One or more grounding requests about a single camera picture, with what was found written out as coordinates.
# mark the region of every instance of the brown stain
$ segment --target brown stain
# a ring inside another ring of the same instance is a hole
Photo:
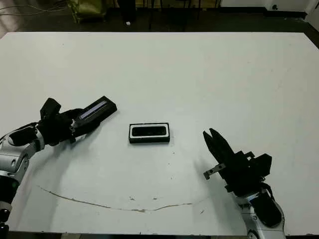
[[[179,206],[183,206],[183,205],[192,205],[192,203],[182,203],[182,204],[167,205],[167,206],[164,206],[164,207],[153,209],[152,211],[158,211],[158,210],[161,210],[161,209],[164,209],[164,208],[179,207]]]
[[[145,213],[147,210],[146,209],[131,209],[130,211],[139,212],[139,213]]]
[[[72,201],[72,202],[76,202],[76,203],[83,203],[83,204],[87,204],[87,205],[91,205],[91,206],[96,206],[96,207],[100,207],[100,208],[106,208],[106,209],[113,209],[113,210],[120,210],[120,211],[131,211],[131,212],[139,212],[139,213],[146,213],[146,212],[154,212],[154,211],[159,211],[165,208],[171,208],[171,207],[179,207],[179,206],[185,206],[185,205],[192,205],[192,203],[182,203],[182,204],[172,204],[172,205],[167,205],[167,206],[163,206],[160,208],[156,208],[156,209],[124,209],[124,208],[112,208],[106,205],[102,205],[102,204],[97,204],[97,203],[90,203],[90,202],[86,202],[86,201],[82,201],[82,200],[78,200],[78,199],[74,199],[74,198],[68,198],[68,197],[64,197],[61,196],[59,194],[53,193],[49,190],[46,190],[45,188],[42,188],[41,186],[38,186],[38,188],[40,188],[41,190],[52,194],[58,198],[62,198],[68,201]]]

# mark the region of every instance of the chair leg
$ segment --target chair leg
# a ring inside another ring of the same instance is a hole
[[[149,31],[151,31],[151,28],[152,28],[152,21],[153,21],[153,10],[154,10],[154,2],[155,2],[155,0],[152,0],[152,8],[151,8],[151,16],[150,16],[150,25],[149,25]]]
[[[185,17],[185,22],[184,22],[184,26],[183,26],[183,31],[185,31],[186,25],[187,25],[187,19],[190,15],[190,6],[191,6],[191,0],[188,0],[188,8],[187,8],[187,14]]]
[[[197,20],[199,19],[200,4],[201,4],[201,0],[198,0],[198,14],[197,14]]]

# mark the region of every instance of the white wall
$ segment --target white wall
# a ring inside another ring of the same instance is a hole
[[[318,0],[222,0],[221,6],[261,6],[272,10],[274,4],[278,11],[305,11],[311,12]]]
[[[267,1],[266,8],[272,10],[274,4],[278,11],[305,11],[312,0],[270,0]]]
[[[265,6],[265,0],[222,0],[221,6]]]

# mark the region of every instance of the black rectangular box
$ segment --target black rectangular box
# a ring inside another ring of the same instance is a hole
[[[168,123],[133,123],[129,128],[130,143],[169,142]]]

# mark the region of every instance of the dark floor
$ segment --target dark floor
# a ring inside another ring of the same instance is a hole
[[[155,10],[150,28],[150,10],[138,8],[137,20],[130,27],[124,25],[118,8],[108,10],[105,22],[76,24],[69,9],[46,12],[35,16],[16,17],[15,31],[131,31],[131,32],[225,32],[225,31],[270,31],[304,32],[319,47],[319,33],[301,18],[269,17],[263,13],[229,13],[219,9],[201,11],[196,8],[165,8]]]

